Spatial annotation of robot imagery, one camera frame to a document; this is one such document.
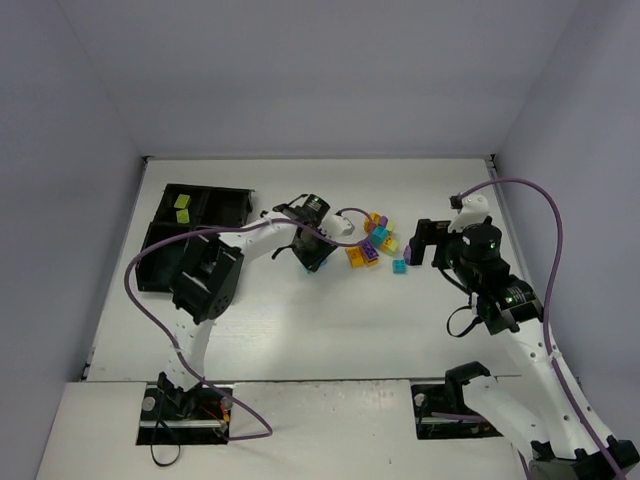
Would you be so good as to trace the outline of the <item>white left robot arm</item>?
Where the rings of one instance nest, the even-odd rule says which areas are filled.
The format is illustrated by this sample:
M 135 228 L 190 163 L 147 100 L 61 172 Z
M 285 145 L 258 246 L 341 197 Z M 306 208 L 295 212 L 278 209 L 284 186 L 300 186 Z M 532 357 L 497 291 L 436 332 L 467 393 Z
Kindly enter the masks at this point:
M 231 306 L 242 267 L 262 256 L 291 250 L 307 270 L 316 271 L 336 249 L 333 242 L 353 232 L 353 224 L 329 212 L 329 204 L 309 194 L 300 205 L 284 203 L 261 213 L 243 232 L 199 234 L 189 240 L 170 290 L 176 309 L 190 318 L 170 328 L 173 352 L 158 377 L 158 389 L 177 407 L 197 396 L 213 321 Z

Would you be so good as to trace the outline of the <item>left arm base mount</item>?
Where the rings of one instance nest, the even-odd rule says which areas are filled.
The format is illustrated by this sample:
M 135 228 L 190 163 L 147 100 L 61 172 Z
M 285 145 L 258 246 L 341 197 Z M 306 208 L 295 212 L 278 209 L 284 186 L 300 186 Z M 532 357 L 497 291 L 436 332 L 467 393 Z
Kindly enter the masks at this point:
M 199 387 L 182 409 L 155 385 L 147 386 L 139 416 L 138 446 L 226 445 L 230 435 L 232 402 Z

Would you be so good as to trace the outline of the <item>small teal lego brick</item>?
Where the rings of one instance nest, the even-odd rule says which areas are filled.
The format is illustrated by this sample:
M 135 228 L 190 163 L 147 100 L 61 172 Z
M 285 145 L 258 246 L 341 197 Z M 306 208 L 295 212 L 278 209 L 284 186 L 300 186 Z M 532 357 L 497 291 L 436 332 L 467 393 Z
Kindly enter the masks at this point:
M 408 270 L 404 259 L 394 259 L 392 261 L 392 272 L 394 274 L 405 274 Z

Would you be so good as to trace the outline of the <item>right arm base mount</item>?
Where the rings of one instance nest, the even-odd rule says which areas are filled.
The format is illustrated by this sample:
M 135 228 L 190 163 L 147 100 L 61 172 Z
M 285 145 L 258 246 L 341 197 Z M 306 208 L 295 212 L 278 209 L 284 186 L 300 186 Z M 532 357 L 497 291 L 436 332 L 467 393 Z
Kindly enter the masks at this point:
M 473 361 L 447 370 L 436 383 L 412 383 L 411 398 L 418 440 L 474 440 L 501 437 L 501 433 L 463 401 L 462 387 L 490 371 Z

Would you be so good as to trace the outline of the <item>lime green lego brick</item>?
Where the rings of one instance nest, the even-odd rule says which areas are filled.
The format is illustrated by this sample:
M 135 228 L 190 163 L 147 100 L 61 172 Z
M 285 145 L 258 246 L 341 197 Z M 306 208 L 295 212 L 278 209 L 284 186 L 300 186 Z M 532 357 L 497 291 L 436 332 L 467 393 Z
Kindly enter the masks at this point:
M 173 207 L 177 210 L 187 209 L 191 203 L 191 196 L 188 194 L 179 194 L 173 204 Z

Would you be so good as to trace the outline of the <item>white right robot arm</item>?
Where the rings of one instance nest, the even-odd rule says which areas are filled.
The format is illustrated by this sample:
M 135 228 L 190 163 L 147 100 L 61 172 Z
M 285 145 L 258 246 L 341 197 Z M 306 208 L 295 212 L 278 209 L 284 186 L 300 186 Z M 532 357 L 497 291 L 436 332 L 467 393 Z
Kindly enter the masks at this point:
M 600 421 L 571 376 L 532 287 L 500 255 L 491 219 L 452 232 L 447 221 L 421 219 L 406 254 L 413 265 L 435 249 L 432 266 L 468 296 L 473 326 L 483 325 L 527 381 L 533 410 L 504 390 L 478 361 L 448 370 L 440 402 L 422 415 L 493 427 L 516 448 L 532 479 L 623 479 L 639 463 L 632 441 Z

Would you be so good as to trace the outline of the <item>teal 2x4 lego brick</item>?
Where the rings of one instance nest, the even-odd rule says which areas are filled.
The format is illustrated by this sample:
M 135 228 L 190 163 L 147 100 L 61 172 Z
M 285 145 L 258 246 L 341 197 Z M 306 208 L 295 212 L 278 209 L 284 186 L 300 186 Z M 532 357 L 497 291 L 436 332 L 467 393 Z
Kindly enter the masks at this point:
M 314 274 L 316 273 L 318 270 L 324 268 L 327 263 L 328 263 L 329 258 L 324 258 L 322 260 L 319 260 L 317 262 L 314 262 L 310 265 L 304 265 L 303 269 L 307 274 Z

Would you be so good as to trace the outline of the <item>orange 2x4 lego brick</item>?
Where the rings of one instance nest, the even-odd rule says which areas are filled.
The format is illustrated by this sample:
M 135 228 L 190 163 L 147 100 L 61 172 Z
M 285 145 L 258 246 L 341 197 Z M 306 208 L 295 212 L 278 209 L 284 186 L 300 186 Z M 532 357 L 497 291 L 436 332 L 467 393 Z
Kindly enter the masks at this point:
M 352 268 L 356 269 L 365 265 L 364 257 L 358 246 L 346 248 L 345 253 Z

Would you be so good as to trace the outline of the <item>purple round paw lego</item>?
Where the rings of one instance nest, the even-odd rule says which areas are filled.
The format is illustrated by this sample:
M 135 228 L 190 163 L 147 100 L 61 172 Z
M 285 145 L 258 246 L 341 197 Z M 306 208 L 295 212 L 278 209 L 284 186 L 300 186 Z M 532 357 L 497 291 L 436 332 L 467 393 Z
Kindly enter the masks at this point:
M 412 249 L 410 245 L 407 245 L 403 252 L 403 259 L 407 265 L 412 264 Z

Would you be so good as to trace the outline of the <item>purple 2x4 lego brick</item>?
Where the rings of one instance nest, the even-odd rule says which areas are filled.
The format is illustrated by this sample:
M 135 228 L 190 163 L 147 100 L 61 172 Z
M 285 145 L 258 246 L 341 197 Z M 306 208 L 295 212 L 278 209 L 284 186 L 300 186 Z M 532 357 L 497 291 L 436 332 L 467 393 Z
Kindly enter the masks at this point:
M 362 253 L 365 261 L 369 260 L 369 259 L 374 259 L 374 258 L 378 258 L 379 259 L 378 251 L 371 244 L 371 242 L 369 240 L 362 240 L 359 243 L 359 248 L 361 250 L 361 253 Z

